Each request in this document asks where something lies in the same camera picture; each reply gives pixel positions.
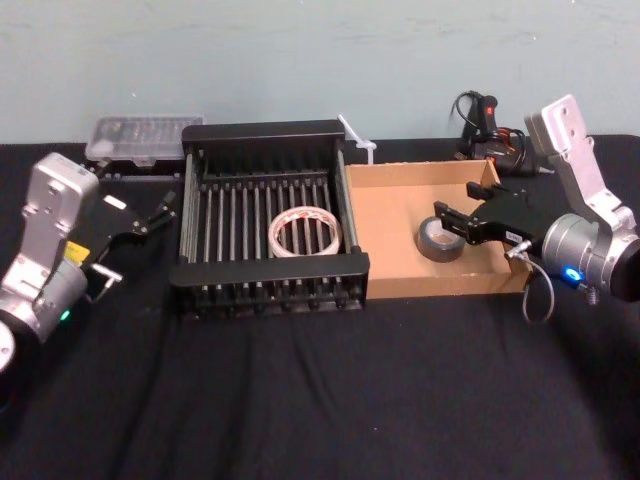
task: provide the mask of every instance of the black metal rack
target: black metal rack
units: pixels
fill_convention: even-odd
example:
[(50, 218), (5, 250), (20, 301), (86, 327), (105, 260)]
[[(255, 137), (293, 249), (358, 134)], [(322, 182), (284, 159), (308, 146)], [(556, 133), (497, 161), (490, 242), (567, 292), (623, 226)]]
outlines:
[[(179, 264), (170, 275), (183, 314), (238, 316), (361, 308), (369, 257), (358, 246), (339, 121), (204, 125), (182, 135), (186, 156)], [(314, 205), (340, 221), (336, 255), (321, 223), (299, 220), (275, 258), (273, 218)]]

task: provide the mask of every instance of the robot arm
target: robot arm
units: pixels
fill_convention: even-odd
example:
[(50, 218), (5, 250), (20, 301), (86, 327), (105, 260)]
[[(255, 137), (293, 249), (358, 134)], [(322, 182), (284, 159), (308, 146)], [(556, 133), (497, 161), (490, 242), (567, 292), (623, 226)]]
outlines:
[[(99, 263), (108, 252), (143, 243), (175, 217), (173, 192), (144, 219), (114, 197), (98, 199), (98, 190), (94, 173), (57, 153), (33, 167), (22, 244), (0, 284), (0, 409), (68, 310), (83, 295), (98, 301), (122, 280)], [(100, 294), (85, 295), (104, 278)]]
[(469, 184), (469, 196), (485, 203), (466, 216), (436, 202), (443, 227), (472, 244), (501, 240), (518, 252), (528, 251), (551, 276), (572, 287), (640, 300), (635, 219), (606, 188), (575, 99), (568, 95), (526, 123), (537, 153), (550, 157), (576, 213), (554, 219), (529, 207), (523, 192)]
[(82, 272), (63, 257), (98, 185), (93, 173), (57, 153), (33, 168), (22, 244), (0, 284), (0, 397), (21, 381), (63, 310), (87, 287)]

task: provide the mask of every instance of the clear plastic box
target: clear plastic box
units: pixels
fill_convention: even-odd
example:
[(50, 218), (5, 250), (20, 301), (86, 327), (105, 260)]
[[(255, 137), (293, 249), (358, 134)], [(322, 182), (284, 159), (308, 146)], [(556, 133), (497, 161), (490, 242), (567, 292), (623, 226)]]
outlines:
[(96, 124), (85, 155), (93, 161), (130, 161), (137, 167), (180, 160), (184, 157), (182, 130), (203, 124), (201, 115), (103, 117)]

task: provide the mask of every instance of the sticker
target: sticker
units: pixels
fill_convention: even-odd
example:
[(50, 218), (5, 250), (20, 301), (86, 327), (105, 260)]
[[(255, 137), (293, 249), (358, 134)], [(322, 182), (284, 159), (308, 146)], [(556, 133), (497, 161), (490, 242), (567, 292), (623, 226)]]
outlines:
[(509, 231), (505, 232), (504, 236), (507, 240), (511, 240), (512, 242), (522, 243), (523, 238), (520, 235), (516, 235), (515, 233), (511, 233)]
[(127, 208), (126, 203), (124, 203), (122, 200), (118, 200), (116, 197), (112, 197), (111, 195), (107, 195), (106, 197), (104, 197), (104, 201), (119, 210), (124, 210), (125, 208)]
[(75, 263), (78, 267), (87, 259), (89, 253), (91, 252), (88, 248), (73, 242), (67, 242), (67, 246), (64, 249), (65, 258)]

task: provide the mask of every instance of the table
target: table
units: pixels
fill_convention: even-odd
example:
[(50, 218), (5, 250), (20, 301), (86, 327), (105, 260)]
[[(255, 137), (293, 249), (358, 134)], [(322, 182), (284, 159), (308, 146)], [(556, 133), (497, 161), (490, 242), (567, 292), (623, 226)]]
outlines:
[[(0, 271), (18, 247), (31, 165), (50, 151), (80, 161), (83, 148), (0, 146)], [(376, 157), (442, 160), (454, 148), (381, 141)], [(596, 155), (609, 188), (640, 215), (640, 138), (596, 137)], [(567, 209), (553, 176), (505, 183)], [(108, 186), (141, 211), (166, 189)], [(604, 298), (589, 308), (559, 287), (542, 326), (524, 322), (520, 296), (182, 324), (166, 295), (176, 252), (174, 229), (113, 254), (125, 283), (93, 309), (75, 308), (47, 344), (24, 406), (0, 432), (0, 478), (640, 475), (636, 305)]]

